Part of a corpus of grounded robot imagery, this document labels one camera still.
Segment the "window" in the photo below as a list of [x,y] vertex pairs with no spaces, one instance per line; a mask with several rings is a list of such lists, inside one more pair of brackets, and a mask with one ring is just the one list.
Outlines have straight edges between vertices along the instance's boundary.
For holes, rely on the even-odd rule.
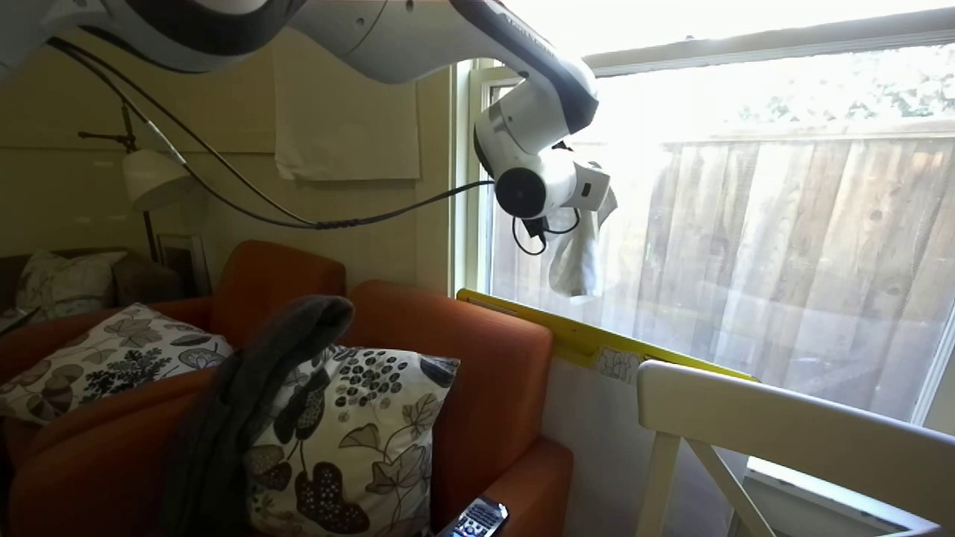
[[923,420],[955,339],[955,48],[774,56],[604,62],[596,124],[572,141],[620,199],[599,236],[604,296],[554,296],[504,212],[484,290]]

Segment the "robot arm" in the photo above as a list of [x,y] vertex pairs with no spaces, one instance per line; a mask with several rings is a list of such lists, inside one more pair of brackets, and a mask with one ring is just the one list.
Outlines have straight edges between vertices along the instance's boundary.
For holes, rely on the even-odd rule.
[[553,150],[595,120],[590,72],[499,0],[0,0],[0,81],[44,39],[84,26],[165,68],[211,72],[295,26],[384,83],[495,56],[526,81],[474,124],[504,212],[541,236],[565,205],[596,209],[608,180]]

